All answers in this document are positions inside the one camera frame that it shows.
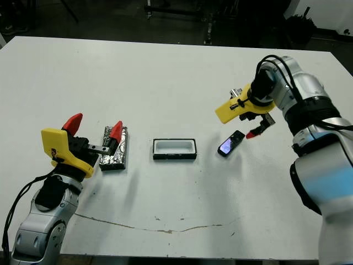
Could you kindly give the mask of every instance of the black cylinder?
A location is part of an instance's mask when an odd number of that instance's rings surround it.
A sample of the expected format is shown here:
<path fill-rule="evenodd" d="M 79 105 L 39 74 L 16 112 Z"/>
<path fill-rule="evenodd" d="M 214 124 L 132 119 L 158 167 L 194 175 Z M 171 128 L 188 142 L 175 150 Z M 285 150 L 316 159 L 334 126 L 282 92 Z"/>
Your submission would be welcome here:
<path fill-rule="evenodd" d="M 318 120 L 338 117 L 341 118 L 339 111 L 333 106 L 328 97 L 312 97 L 304 99 L 291 107 L 285 119 L 293 135 L 300 130 L 315 124 Z"/>

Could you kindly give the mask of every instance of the aluminum foil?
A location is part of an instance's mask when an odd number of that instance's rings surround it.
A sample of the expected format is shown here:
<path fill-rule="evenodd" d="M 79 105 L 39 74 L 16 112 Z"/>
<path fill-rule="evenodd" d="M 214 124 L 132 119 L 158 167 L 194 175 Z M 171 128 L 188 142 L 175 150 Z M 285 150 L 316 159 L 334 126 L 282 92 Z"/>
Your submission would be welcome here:
<path fill-rule="evenodd" d="M 103 146 L 109 141 L 109 135 L 113 127 L 104 128 Z M 102 155 L 99 167 L 104 170 L 125 169 L 126 165 L 126 149 L 127 149 L 127 127 L 122 127 L 121 141 L 112 156 Z"/>

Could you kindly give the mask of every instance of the black cable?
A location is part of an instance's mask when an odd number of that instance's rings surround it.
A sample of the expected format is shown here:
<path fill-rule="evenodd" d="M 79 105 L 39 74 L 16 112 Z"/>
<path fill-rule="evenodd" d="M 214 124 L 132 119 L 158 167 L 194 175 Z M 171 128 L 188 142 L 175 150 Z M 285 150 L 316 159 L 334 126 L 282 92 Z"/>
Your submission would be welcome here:
<path fill-rule="evenodd" d="M 5 226 L 4 226 L 4 234 L 2 236 L 2 248 L 4 250 L 3 255 L 4 255 L 5 264 L 10 264 L 10 249 L 9 249 L 8 230 L 9 230 L 9 227 L 10 227 L 10 224 L 11 224 L 11 221 L 12 221 L 12 217 L 14 215 L 15 208 L 16 208 L 16 205 L 17 205 L 18 201 L 20 201 L 22 196 L 29 191 L 29 189 L 31 188 L 33 183 L 36 183 L 38 181 L 43 181 L 47 177 L 51 176 L 51 174 L 54 172 L 54 170 L 55 170 L 55 168 L 51 172 L 49 172 L 48 174 L 46 174 L 44 176 L 36 177 L 33 181 L 27 183 L 21 189 L 21 191 L 17 195 L 14 203 L 12 204 L 12 206 L 10 208 L 10 211 L 9 211 L 9 213 L 7 215 L 7 218 L 6 218 L 6 222 L 5 222 Z"/>
<path fill-rule="evenodd" d="M 277 67 L 277 69 L 278 69 L 278 71 L 280 71 L 281 76 L 282 76 L 282 77 L 283 77 L 283 79 L 285 80 L 285 82 L 286 82 L 287 86 L 288 86 L 291 90 L 293 90 L 292 86 L 289 84 L 289 82 L 288 82 L 288 80 L 287 80 L 287 78 L 286 78 L 285 74 L 283 73 L 282 69 L 280 69 L 280 67 L 278 66 L 278 64 L 276 64 L 275 62 L 270 61 L 270 60 L 265 60 L 264 62 L 269 62 L 269 63 L 273 64 L 274 66 L 276 66 L 276 67 Z"/>
<path fill-rule="evenodd" d="M 258 73 L 259 73 L 259 71 L 260 71 L 260 68 L 261 68 L 261 65 L 263 64 L 263 62 L 265 62 L 266 59 L 271 58 L 271 57 L 273 57 L 273 58 L 279 60 L 279 61 L 283 64 L 284 68 L 286 69 L 286 71 L 287 71 L 287 73 L 288 73 L 288 76 L 289 76 L 289 79 L 290 79 L 290 81 L 291 81 L 291 84 L 292 84 L 292 86 L 290 86 L 290 89 L 292 90 L 293 96 L 295 97 L 295 99 L 296 99 L 297 102 L 302 101 L 303 98 L 302 98 L 302 96 L 301 96 L 301 94 L 300 94 L 300 92 L 299 92 L 299 89 L 297 88 L 297 86 L 296 86 L 296 84 L 295 84 L 295 82 L 294 82 L 294 78 L 293 78 L 293 75 L 292 75 L 291 70 L 289 69 L 289 67 L 288 67 L 288 65 L 286 64 L 286 62 L 285 62 L 281 57 L 279 57 L 279 56 L 277 56 L 277 55 L 267 55 L 267 56 L 265 56 L 265 57 L 258 63 L 258 65 L 257 65 L 257 67 L 256 67 L 255 78 L 257 77 L 257 75 L 258 75 Z"/>

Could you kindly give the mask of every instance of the dark floor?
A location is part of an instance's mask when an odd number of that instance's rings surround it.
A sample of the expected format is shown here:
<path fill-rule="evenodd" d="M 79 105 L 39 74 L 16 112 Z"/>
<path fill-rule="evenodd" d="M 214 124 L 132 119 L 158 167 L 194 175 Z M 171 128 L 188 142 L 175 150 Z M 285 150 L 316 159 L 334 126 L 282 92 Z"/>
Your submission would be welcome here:
<path fill-rule="evenodd" d="M 79 19 L 76 23 L 60 0 L 38 0 L 34 29 L 26 36 L 58 38 L 138 41 L 148 43 L 203 45 L 207 34 L 207 22 L 202 19 L 154 12 L 146 19 L 144 5 L 147 0 L 67 0 Z M 162 0 L 152 0 L 159 6 Z M 207 5 L 205 18 L 214 13 L 217 4 Z M 172 8 L 195 9 L 195 1 L 171 1 Z M 236 23 L 213 24 L 212 45 L 240 46 L 239 32 L 243 28 Z M 258 47 L 288 49 L 275 28 L 261 33 Z M 328 36 L 314 35 L 306 45 L 292 45 L 294 49 L 330 51 L 353 75 L 353 43 L 336 41 Z"/>

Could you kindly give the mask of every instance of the black phone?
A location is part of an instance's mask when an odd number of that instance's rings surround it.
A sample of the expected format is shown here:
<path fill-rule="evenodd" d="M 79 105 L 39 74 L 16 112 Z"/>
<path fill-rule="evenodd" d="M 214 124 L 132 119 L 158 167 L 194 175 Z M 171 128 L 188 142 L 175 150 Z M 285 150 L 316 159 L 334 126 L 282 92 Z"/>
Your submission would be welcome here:
<path fill-rule="evenodd" d="M 218 148 L 221 156 L 228 156 L 244 139 L 245 135 L 241 131 L 235 131 L 226 141 Z"/>

